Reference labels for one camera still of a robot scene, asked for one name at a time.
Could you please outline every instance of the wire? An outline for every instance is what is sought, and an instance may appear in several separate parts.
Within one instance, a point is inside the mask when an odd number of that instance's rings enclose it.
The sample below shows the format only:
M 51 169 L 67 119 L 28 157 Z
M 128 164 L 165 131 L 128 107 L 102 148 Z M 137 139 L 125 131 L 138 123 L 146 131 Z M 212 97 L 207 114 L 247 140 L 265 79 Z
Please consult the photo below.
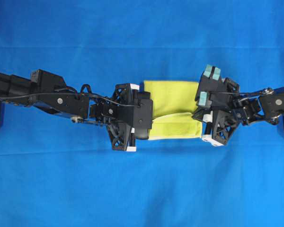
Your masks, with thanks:
M 77 95 L 83 95 L 83 96 L 88 96 L 89 98 L 99 98 L 106 100 L 110 103 L 119 105 L 119 106 L 125 106 L 125 107 L 135 107 L 137 105 L 126 105 L 126 104 L 121 104 L 118 102 L 115 102 L 113 100 L 110 100 L 109 98 L 103 97 L 98 94 L 93 94 L 93 93 L 66 93 L 66 92 L 39 92 L 39 93 L 32 93 L 32 94 L 27 94 L 27 95 L 22 95 L 22 96 L 0 96 L 1 100 L 10 100 L 10 99 L 18 99 L 18 98 L 28 98 L 28 97 L 33 97 L 33 96 L 48 96 L 48 95 L 71 95 L 71 96 L 77 96 Z
M 227 94 L 227 95 L 251 95 L 251 96 L 284 96 L 284 94 L 263 94 L 261 92 L 222 92 L 222 91 L 210 91 L 215 94 Z
M 74 93 L 78 93 L 76 89 L 74 89 L 73 87 L 70 87 L 70 86 L 55 89 L 55 91 L 65 91 L 65 90 L 70 90 L 70 91 L 73 91 Z
M 100 126 L 108 126 L 108 123 L 97 122 L 97 121 L 83 121 L 84 124 L 92 124 L 92 125 L 100 125 Z
M 83 92 L 85 88 L 87 89 L 88 93 L 92 93 L 91 92 L 91 87 L 90 87 L 89 84 L 83 84 L 82 87 L 81 87 L 81 91 L 80 92 Z
M 76 99 L 79 99 L 78 92 L 77 92 L 77 90 L 74 89 L 73 87 L 66 86 L 66 87 L 63 87 L 63 88 L 55 89 L 55 91 L 65 91 L 65 90 L 73 91 L 73 92 L 76 94 Z
M 114 103 L 114 104 L 120 105 L 120 106 L 133 106 L 133 107 L 138 106 L 138 105 L 120 104 L 120 103 L 118 103 L 118 102 L 115 102 L 115 101 L 113 101 L 113 100 L 110 100 L 109 98 L 103 97 L 103 96 L 98 95 L 98 94 L 95 94 L 95 93 L 92 93 L 92 94 L 87 93 L 87 94 L 89 95 L 90 98 L 100 98 L 100 99 L 106 100 L 106 101 L 108 101 L 108 102 L 111 102 L 111 103 Z

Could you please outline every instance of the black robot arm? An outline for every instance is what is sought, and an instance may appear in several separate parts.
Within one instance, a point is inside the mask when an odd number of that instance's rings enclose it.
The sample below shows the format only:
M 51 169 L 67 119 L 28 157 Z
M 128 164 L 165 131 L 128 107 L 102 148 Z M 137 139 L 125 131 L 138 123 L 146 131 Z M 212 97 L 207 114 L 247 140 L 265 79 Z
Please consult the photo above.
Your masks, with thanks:
M 31 79 L 0 73 L 0 121 L 2 102 L 106 126 L 114 150 L 135 151 L 135 139 L 148 139 L 152 125 L 150 93 L 139 92 L 138 85 L 116 85 L 112 97 L 103 97 L 87 84 L 77 92 L 61 76 L 44 70 L 33 72 Z
M 214 146 L 226 145 L 240 124 L 266 121 L 277 125 L 284 116 L 284 87 L 241 93 L 237 83 L 222 79 L 220 69 L 209 65 L 201 76 L 195 101 L 198 108 L 193 118 L 206 123 L 202 139 Z

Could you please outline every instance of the folded cloth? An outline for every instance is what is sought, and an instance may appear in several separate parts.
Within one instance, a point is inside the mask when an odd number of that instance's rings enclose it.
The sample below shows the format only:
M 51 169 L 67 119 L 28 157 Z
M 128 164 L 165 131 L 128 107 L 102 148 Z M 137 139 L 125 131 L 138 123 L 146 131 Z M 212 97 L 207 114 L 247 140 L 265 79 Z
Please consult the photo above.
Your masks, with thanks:
M 202 123 L 192 119 L 197 88 L 197 82 L 144 81 L 144 91 L 153 100 L 150 140 L 201 137 Z
M 192 119 L 190 112 L 157 117 L 152 122 L 149 140 L 199 138 L 202 124 Z

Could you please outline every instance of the blue surface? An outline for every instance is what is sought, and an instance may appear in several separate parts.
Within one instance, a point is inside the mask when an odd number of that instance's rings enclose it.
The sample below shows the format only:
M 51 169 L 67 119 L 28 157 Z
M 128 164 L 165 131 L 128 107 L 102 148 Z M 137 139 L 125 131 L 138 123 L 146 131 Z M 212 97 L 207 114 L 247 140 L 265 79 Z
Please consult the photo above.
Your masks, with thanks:
M 207 64 L 241 91 L 284 86 L 284 0 L 0 1 L 0 71 L 35 69 L 110 96 L 115 84 L 198 81 Z M 284 132 L 240 127 L 228 146 L 138 141 L 6 105 L 0 227 L 283 226 Z

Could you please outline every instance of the white pad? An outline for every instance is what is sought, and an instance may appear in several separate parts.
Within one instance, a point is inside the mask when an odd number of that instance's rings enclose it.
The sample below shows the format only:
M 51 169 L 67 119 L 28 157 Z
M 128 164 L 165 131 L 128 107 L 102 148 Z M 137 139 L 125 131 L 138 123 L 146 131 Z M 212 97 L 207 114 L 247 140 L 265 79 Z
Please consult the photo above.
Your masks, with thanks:
M 210 111 L 210 114 L 204 114 L 203 115 L 203 121 L 205 123 L 213 122 L 213 111 Z
M 139 85 L 137 85 L 137 84 L 131 84 L 131 89 L 132 90 L 140 90 L 140 86 Z
M 127 152 L 136 152 L 137 151 L 137 147 L 127 147 L 126 151 Z
M 215 147 L 223 146 L 223 144 L 213 140 L 212 135 L 202 135 L 202 140 L 211 143 Z

